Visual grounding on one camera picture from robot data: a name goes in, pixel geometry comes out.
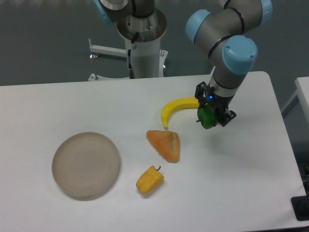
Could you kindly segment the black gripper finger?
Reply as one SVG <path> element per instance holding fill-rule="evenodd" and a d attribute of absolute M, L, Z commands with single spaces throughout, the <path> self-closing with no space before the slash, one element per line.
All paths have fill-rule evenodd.
<path fill-rule="evenodd" d="M 220 125 L 222 127 L 225 127 L 230 121 L 232 121 L 237 114 L 232 111 L 229 110 L 228 107 L 215 107 L 214 108 L 214 113 L 215 113 L 215 123 L 214 126 Z"/>
<path fill-rule="evenodd" d="M 196 86 L 195 98 L 198 100 L 199 106 L 204 106 L 208 103 L 208 85 L 205 82 L 201 82 Z"/>

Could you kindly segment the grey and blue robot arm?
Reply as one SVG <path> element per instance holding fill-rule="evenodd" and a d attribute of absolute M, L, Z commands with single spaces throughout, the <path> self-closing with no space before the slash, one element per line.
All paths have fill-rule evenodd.
<path fill-rule="evenodd" d="M 167 20 L 155 2 L 97 0 L 94 5 L 105 23 L 117 24 L 125 41 L 129 78 L 158 77 L 163 72 L 160 42 Z M 186 35 L 214 70 L 208 83 L 197 85 L 193 101 L 175 100 L 164 107 L 161 121 L 165 128 L 170 116 L 180 109 L 196 108 L 198 121 L 206 129 L 225 126 L 236 117 L 229 104 L 258 54 L 256 44 L 244 33 L 268 21 L 273 7 L 269 0 L 225 0 L 222 7 L 217 14 L 198 10 L 186 22 Z"/>

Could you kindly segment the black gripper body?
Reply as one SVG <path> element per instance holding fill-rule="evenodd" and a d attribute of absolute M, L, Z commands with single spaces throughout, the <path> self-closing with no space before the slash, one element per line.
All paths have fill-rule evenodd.
<path fill-rule="evenodd" d="M 228 109 L 234 95 L 222 97 L 215 93 L 215 87 L 207 86 L 205 91 L 206 103 L 217 111 L 218 114 L 224 114 Z"/>

